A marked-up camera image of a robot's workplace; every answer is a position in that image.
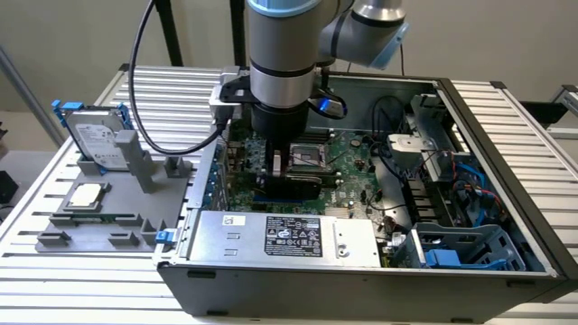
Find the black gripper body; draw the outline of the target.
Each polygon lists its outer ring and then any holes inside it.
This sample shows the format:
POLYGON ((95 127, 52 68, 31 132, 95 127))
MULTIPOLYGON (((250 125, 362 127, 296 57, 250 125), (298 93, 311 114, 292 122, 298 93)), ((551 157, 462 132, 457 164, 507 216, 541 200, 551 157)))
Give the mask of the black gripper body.
POLYGON ((308 106, 304 103, 291 108, 274 108, 263 103, 252 105, 251 125, 266 139, 264 164, 268 176, 284 176, 290 143, 303 134, 307 120, 308 106))

